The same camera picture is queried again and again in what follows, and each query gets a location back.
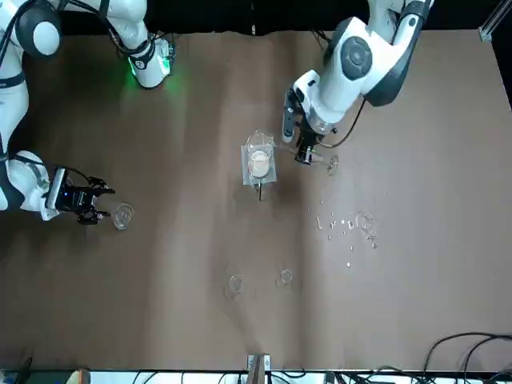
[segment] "white robot link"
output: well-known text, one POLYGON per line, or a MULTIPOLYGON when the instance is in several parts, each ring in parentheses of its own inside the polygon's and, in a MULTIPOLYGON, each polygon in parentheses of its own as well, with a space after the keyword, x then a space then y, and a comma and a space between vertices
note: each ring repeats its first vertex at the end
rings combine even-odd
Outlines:
POLYGON ((116 47, 129 57, 145 88, 170 74, 173 47, 148 33, 143 18, 146 0, 0 0, 0 210, 36 211, 43 220, 74 212, 82 224, 106 216, 94 207, 97 196, 113 193, 103 180, 86 179, 84 187, 69 183, 71 168, 58 166, 53 180, 41 159, 28 151, 8 155, 10 136, 28 110, 22 55, 50 57, 61 41, 58 10, 92 12, 106 24, 116 47))
POLYGON ((323 139, 361 94, 364 103, 384 106, 402 88, 419 33, 434 0, 368 0, 368 25, 358 18, 340 22, 324 54, 324 69, 310 70, 286 92, 282 140, 294 140, 299 128, 295 159, 310 165, 318 160, 314 146, 335 148, 323 139))

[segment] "transparent container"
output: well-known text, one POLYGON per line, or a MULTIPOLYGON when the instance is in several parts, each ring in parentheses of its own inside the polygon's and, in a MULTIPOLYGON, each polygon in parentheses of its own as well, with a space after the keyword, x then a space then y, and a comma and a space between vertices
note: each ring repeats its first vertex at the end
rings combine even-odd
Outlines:
POLYGON ((102 194, 96 199, 95 206, 96 210, 104 210, 110 214, 117 230, 127 230, 135 215, 131 204, 124 202, 115 194, 102 194))
POLYGON ((275 279, 275 285, 277 288, 291 287, 291 282, 294 279, 294 274, 291 270, 282 270, 278 278, 275 279))
POLYGON ((247 166, 251 177, 263 179, 268 175, 272 157, 274 156, 274 136, 256 130, 246 143, 247 166))
POLYGON ((224 296, 228 300, 235 300, 243 292, 243 279, 241 276, 234 274, 230 277, 224 289, 224 296))

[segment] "glass cup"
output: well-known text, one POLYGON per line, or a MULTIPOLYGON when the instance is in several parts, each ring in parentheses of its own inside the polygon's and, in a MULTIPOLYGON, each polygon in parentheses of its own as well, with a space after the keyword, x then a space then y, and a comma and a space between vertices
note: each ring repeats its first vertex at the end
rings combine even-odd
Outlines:
POLYGON ((127 230, 134 218, 131 204, 119 199, 115 194, 102 194, 95 202, 96 210, 104 210, 110 214, 112 223, 118 230, 127 230))
POLYGON ((243 279, 241 276, 234 274, 230 277, 226 288, 224 289, 224 296, 228 300, 235 300, 243 292, 243 279))
POLYGON ((248 168, 253 178, 262 179, 268 175, 270 160, 274 156, 274 136, 256 130, 246 143, 248 168))

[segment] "green led light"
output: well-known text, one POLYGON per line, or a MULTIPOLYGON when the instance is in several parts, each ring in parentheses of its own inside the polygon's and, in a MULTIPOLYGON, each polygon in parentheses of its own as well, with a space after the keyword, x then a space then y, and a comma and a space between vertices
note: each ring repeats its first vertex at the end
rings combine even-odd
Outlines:
POLYGON ((132 64, 130 58, 128 58, 128 63, 130 64, 130 68, 131 68, 131 74, 135 77, 137 77, 137 75, 135 74, 135 68, 134 68, 134 65, 132 64))
POLYGON ((170 63, 168 58, 161 58, 160 56, 157 56, 158 64, 160 65, 160 69, 164 74, 170 73, 170 63))

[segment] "black cable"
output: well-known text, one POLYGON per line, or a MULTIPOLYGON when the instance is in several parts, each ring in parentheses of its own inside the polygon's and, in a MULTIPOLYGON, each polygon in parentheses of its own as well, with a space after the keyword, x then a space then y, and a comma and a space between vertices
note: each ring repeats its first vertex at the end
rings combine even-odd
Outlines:
POLYGON ((503 338, 501 335, 496 335, 493 337, 484 338, 480 342, 477 342, 473 348, 468 352, 466 358, 464 359, 464 364, 462 367, 462 372, 464 373, 464 383, 467 383, 467 367, 470 363, 471 355, 483 344, 486 344, 487 342, 492 342, 493 340, 503 340, 503 341, 512 341, 512 338, 509 338, 508 336, 506 338, 503 338))
POLYGON ((278 376, 276 374, 270 374, 270 376, 272 378, 278 378, 279 380, 281 380, 282 382, 284 382, 285 384, 290 384, 290 382, 288 380, 286 380, 285 378, 282 378, 281 376, 278 376))
POLYGON ((135 378, 134 378, 134 380, 131 382, 131 384, 135 384, 135 383, 136 383, 136 381, 137 381, 137 379, 138 379, 138 377, 140 376, 140 374, 141 374, 141 373, 142 373, 141 371, 137 372, 137 374, 135 375, 135 378))
POLYGON ((287 372, 281 372, 281 374, 284 374, 288 378, 303 378, 304 376, 306 376, 306 372, 304 372, 304 370, 298 375, 289 374, 287 372))
POLYGON ((225 376, 227 376, 227 374, 222 374, 221 378, 218 380, 218 384, 221 384, 221 381, 224 379, 225 376))
POLYGON ((0 66, 2 66, 3 59, 6 56, 7 47, 9 46, 9 40, 10 36, 12 34, 12 31, 14 29, 14 25, 16 24, 16 21, 25 13, 25 11, 32 6, 32 4, 35 2, 35 0, 27 0, 23 4, 21 4, 16 10, 16 13, 12 17, 12 19, 9 21, 9 24, 7 24, 7 27, 4 31, 4 35, 2 36, 2 40, 0 40, 0 66))
MULTIPOLYGON (((26 158, 26 157, 20 156, 18 154, 13 156, 12 159, 18 160, 19 162, 24 162, 25 164, 35 164, 36 166, 46 167, 46 164, 44 164, 43 162, 36 162, 35 160, 32 160, 31 158, 26 158)), ((70 170, 71 172, 75 172, 76 174, 79 174, 80 176, 82 176, 87 182, 89 182, 89 178, 86 176, 86 174, 84 174, 83 172, 80 172, 79 170, 76 170, 75 168, 71 168, 70 166, 61 166, 59 164, 53 164, 53 166, 55 168, 64 168, 65 170, 70 170)))
POLYGON ((326 36, 326 33, 323 30, 315 30, 314 31, 323 41, 330 43, 331 39, 326 36))
MULTIPOLYGON (((80 0, 68 0, 68 3, 73 5, 73 6, 77 6, 79 8, 82 8, 83 10, 88 10, 89 12, 91 12, 92 14, 95 14, 101 20, 103 20, 103 18, 100 15, 98 10, 96 10, 95 8, 93 8, 92 6, 90 6, 88 4, 85 4, 84 2, 82 2, 80 0)), ((143 43, 142 45, 140 45, 139 47, 137 47, 135 49, 126 48, 122 44, 122 42, 121 42, 121 40, 119 38, 119 35, 116 32, 115 28, 112 27, 112 25, 109 23, 108 20, 104 19, 104 22, 105 22, 105 26, 106 26, 106 30, 108 32, 108 35, 110 36, 110 40, 112 40, 112 43, 115 45, 115 47, 118 50, 120 50, 121 52, 123 52, 124 54, 127 54, 127 55, 140 54, 141 52, 144 51, 145 48, 147 48, 148 41, 146 41, 146 43, 143 43)))
POLYGON ((147 378, 144 379, 144 381, 142 382, 142 384, 147 384, 149 380, 151 380, 152 378, 154 378, 157 374, 159 374, 160 371, 157 370, 155 372, 153 372, 152 374, 150 374, 147 378))
POLYGON ((423 376, 426 376, 426 370, 429 367, 430 358, 432 357, 432 353, 439 346, 439 344, 442 344, 442 343, 452 340, 454 338, 464 338, 466 336, 484 336, 487 338, 493 338, 493 337, 499 336, 500 338, 503 338, 503 339, 512 340, 512 335, 509 335, 509 334, 490 334, 487 332, 464 332, 461 334, 452 334, 451 336, 446 336, 445 338, 437 340, 430 348, 429 353, 426 355, 425 362, 423 363, 423 376))
POLYGON ((493 376, 489 380, 484 380, 484 382, 493 382, 496 378, 499 378, 503 374, 508 374, 512 378, 512 369, 510 368, 510 366, 508 366, 504 370, 500 370, 499 372, 496 373, 495 376, 493 376))
POLYGON ((383 370, 393 370, 395 372, 399 372, 400 374, 402 374, 403 376, 407 376, 409 378, 413 378, 414 380, 416 380, 417 382, 419 383, 423 383, 423 384, 427 384, 427 383, 430 383, 432 382, 432 379, 428 378, 428 379, 425 379, 423 377, 419 377, 415 374, 409 374, 407 372, 405 372, 404 370, 400 370, 399 368, 395 368, 394 366, 380 366, 379 368, 377 368, 376 370, 374 370, 374 372, 372 374, 370 374, 369 376, 366 377, 366 380, 370 380, 370 378, 372 378, 373 376, 375 376, 376 374, 378 374, 379 372, 383 371, 383 370))
POLYGON ((345 136, 343 136, 343 138, 339 141, 339 142, 336 142, 335 144, 327 144, 327 143, 324 143, 322 140, 320 140, 320 138, 318 138, 318 136, 316 137, 316 140, 317 140, 317 143, 320 144, 321 146, 323 146, 324 148, 328 148, 328 149, 332 149, 332 148, 337 148, 339 147, 341 144, 343 144, 344 142, 346 142, 346 140, 349 138, 349 136, 352 134, 352 131, 354 130, 354 127, 355 125, 357 124, 358 120, 359 120, 359 116, 361 115, 361 112, 362 112, 362 108, 365 106, 366 104, 366 99, 364 98, 362 100, 362 103, 361 105, 359 106, 359 110, 358 110, 358 114, 355 115, 355 119, 354 121, 352 122, 352 125, 350 126, 350 129, 349 131, 345 134, 345 136))
POLYGON ((325 48, 322 46, 322 44, 320 43, 320 39, 318 38, 317 34, 312 30, 311 33, 313 34, 314 36, 314 39, 317 41, 317 44, 318 46, 320 47, 320 50, 324 50, 325 48))

